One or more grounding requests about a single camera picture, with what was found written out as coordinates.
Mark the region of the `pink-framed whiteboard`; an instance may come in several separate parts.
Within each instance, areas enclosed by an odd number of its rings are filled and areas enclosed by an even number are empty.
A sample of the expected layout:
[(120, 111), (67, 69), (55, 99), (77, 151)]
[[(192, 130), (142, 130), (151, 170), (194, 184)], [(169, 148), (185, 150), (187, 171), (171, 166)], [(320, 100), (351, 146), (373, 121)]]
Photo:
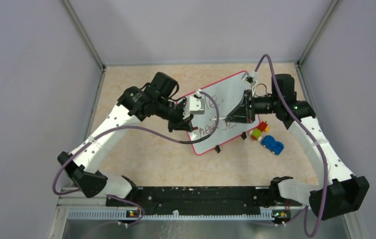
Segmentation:
[(217, 82), (202, 87), (201, 90), (208, 93), (213, 101), (216, 102), (219, 110), (219, 123), (215, 125), (216, 117), (215, 106), (209, 98), (205, 98), (205, 113), (203, 115), (195, 115), (192, 119), (192, 125), (198, 126), (197, 130), (188, 133), (189, 140), (196, 140), (209, 135), (214, 129), (215, 132), (207, 140), (192, 145), (196, 155), (202, 155), (206, 152), (214, 150), (217, 146), (247, 133), (260, 123), (258, 116), (255, 116), (253, 123), (234, 123), (225, 122), (223, 118), (227, 116), (241, 101), (243, 92), (250, 89), (250, 84), (242, 82), (241, 78), (246, 71), (240, 71), (223, 78)]

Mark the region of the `aluminium frame rail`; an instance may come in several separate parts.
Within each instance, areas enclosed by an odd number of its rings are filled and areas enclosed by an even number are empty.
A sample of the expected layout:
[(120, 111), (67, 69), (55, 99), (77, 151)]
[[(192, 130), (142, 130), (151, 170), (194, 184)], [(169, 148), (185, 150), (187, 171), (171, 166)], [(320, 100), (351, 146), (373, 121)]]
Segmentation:
[(83, 193), (59, 197), (55, 216), (115, 220), (241, 220), (270, 226), (293, 222), (303, 206), (276, 197), (272, 187), (139, 187), (125, 201), (111, 196), (87, 198)]

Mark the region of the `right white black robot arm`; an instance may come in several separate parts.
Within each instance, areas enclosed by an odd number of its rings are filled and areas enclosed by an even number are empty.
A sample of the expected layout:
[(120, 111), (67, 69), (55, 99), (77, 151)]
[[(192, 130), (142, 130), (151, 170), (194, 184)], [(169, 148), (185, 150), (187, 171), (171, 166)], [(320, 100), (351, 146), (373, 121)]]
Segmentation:
[(293, 200), (308, 206), (322, 220), (358, 210), (370, 187), (364, 176), (356, 176), (340, 159), (322, 132), (316, 113), (306, 101), (297, 100), (294, 78), (277, 74), (272, 92), (254, 96), (245, 90), (240, 103), (225, 117), (226, 122), (253, 123), (256, 115), (275, 114), (295, 137), (311, 162), (318, 185), (290, 176), (271, 181), (269, 200), (275, 205)]

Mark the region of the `blue toy car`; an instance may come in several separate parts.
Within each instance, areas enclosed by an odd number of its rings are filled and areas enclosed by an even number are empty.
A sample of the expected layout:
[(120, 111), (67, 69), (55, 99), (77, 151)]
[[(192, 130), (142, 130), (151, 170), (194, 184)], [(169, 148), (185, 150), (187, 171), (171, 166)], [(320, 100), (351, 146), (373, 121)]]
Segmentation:
[(271, 135), (266, 135), (261, 140), (261, 145), (275, 155), (280, 155), (280, 153), (284, 150), (284, 145), (281, 142), (275, 140), (275, 138)]

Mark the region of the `colourful toy brick figure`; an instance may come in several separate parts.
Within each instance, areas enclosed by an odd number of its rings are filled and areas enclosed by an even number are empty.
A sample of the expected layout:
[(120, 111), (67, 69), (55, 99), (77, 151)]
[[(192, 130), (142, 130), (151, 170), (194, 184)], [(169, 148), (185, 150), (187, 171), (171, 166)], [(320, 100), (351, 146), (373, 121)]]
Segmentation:
[(266, 121), (260, 122), (256, 128), (250, 133), (250, 139), (253, 141), (261, 141), (265, 132), (269, 131), (269, 125)]

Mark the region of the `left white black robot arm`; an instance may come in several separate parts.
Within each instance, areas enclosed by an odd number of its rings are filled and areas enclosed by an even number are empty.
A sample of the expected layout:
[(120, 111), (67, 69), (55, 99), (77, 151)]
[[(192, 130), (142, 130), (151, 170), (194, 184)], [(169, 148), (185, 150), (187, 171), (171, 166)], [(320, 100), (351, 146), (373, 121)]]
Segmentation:
[(136, 186), (125, 176), (109, 177), (99, 168), (110, 151), (131, 130), (149, 132), (172, 142), (183, 141), (170, 138), (159, 132), (139, 126), (145, 118), (157, 116), (168, 122), (168, 130), (191, 132), (191, 120), (197, 110), (202, 111), (203, 92), (173, 99), (173, 91), (179, 84), (172, 77), (158, 72), (151, 82), (143, 87), (127, 88), (118, 98), (109, 115), (82, 144), (71, 152), (61, 152), (58, 161), (63, 172), (87, 198), (97, 195), (113, 195), (125, 206), (136, 201)]

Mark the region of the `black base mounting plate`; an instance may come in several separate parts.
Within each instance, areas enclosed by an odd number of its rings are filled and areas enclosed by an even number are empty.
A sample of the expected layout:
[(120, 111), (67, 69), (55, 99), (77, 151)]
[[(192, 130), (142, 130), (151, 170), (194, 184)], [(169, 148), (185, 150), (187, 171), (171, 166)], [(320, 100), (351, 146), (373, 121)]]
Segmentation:
[(139, 187), (128, 200), (142, 206), (148, 216), (173, 211), (182, 216), (258, 215), (265, 208), (300, 206), (259, 186)]

